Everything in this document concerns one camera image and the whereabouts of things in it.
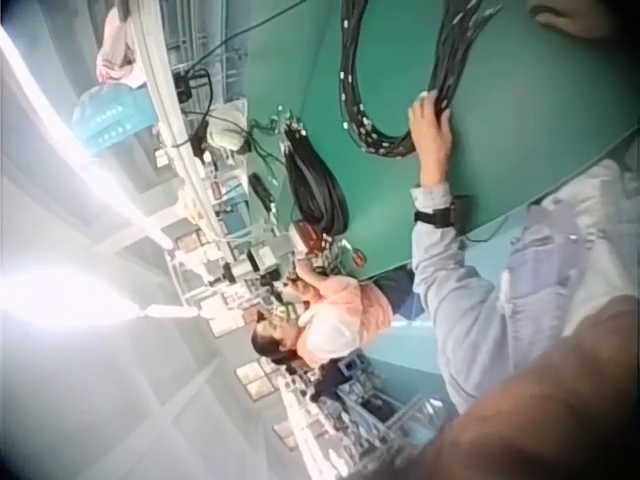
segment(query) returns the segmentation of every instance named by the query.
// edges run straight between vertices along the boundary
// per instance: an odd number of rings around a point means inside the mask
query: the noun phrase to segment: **shelf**
[[[131,22],[138,61],[144,68],[147,88],[158,113],[160,134],[169,145],[180,145],[168,148],[169,156],[178,170],[182,170],[185,185],[204,213],[206,225],[212,235],[225,238],[222,225],[208,201],[206,186],[198,172],[198,161],[193,156],[191,146],[186,142],[189,137],[175,93],[159,2],[132,0]],[[217,243],[224,258],[233,261],[235,256],[229,243]]]

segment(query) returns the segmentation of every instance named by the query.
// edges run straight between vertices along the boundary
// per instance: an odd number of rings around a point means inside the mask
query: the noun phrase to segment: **blue bin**
[[[73,112],[71,130],[91,155],[98,154],[158,121],[145,87],[122,83],[85,92]]]

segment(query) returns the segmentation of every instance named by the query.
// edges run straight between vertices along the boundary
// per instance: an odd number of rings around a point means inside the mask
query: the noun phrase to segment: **black wristwatch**
[[[455,207],[453,203],[446,208],[438,208],[431,213],[417,211],[413,214],[413,220],[432,225],[435,228],[449,228],[455,225]]]
[[[445,208],[438,208],[433,212],[416,211],[413,220],[437,229],[454,227],[460,234],[464,233],[469,217],[470,197],[454,197],[451,204]]]

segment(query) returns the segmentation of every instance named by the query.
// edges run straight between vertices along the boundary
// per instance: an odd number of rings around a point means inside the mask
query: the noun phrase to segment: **green workbench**
[[[291,3],[256,0],[253,21]],[[633,129],[640,113],[640,77],[621,53],[539,26],[524,2],[503,3],[471,52],[452,109],[450,181],[454,193],[474,198],[472,228],[571,178]],[[368,114],[389,133],[406,130],[407,108],[425,88],[440,4],[371,0],[360,41],[359,83]],[[301,115],[345,191],[351,215],[346,238],[367,256],[366,267],[357,271],[364,278],[410,257],[408,190],[417,164],[415,158],[365,154],[343,130],[339,15],[337,0],[309,0],[256,31],[247,94],[250,114],[259,120],[275,114],[279,104]],[[278,152],[275,140],[265,142]],[[286,182],[274,185],[274,194],[280,221],[287,224]]]

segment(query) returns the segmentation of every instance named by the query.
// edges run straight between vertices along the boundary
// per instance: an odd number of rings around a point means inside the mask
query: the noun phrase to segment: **blue jeans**
[[[403,265],[383,273],[373,281],[389,301],[393,314],[409,321],[424,313],[420,297],[413,291],[413,277],[413,270]]]

